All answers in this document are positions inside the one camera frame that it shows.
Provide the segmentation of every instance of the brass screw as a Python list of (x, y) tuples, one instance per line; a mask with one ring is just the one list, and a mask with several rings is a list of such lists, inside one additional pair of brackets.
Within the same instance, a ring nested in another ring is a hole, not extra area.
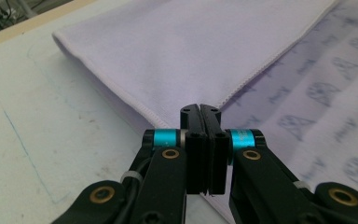
[(179, 152), (178, 150), (175, 150), (175, 149), (166, 149), (162, 152), (162, 156), (165, 158), (165, 159), (175, 159), (177, 157), (179, 157)]
[(89, 200), (92, 203), (106, 203), (113, 198), (115, 190), (109, 186), (99, 187), (92, 191)]
[(261, 159), (260, 153), (254, 151), (254, 150), (246, 150), (243, 152), (243, 157), (246, 159), (252, 160), (252, 161), (258, 161)]
[(338, 203), (342, 203), (347, 206), (358, 205), (358, 199), (353, 194), (344, 189), (330, 189), (328, 190), (328, 194), (332, 199), (334, 199), (334, 201)]

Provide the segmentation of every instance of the table surface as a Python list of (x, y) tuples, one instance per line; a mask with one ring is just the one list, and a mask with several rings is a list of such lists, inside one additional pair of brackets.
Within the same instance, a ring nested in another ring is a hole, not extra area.
[[(48, 223), (91, 183), (119, 180), (142, 137), (51, 33), (129, 0), (78, 0), (0, 32), (0, 223)], [(187, 223), (222, 223), (200, 196)]]

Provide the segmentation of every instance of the black metal arm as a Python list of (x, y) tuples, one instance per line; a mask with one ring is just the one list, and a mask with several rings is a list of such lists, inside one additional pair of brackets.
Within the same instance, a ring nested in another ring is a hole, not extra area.
[(184, 223), (186, 195), (224, 194), (236, 223), (358, 223), (358, 191), (338, 183), (311, 193), (269, 150), (258, 130), (220, 128), (209, 105), (181, 110), (181, 129), (146, 130), (121, 183), (84, 189), (53, 223)]

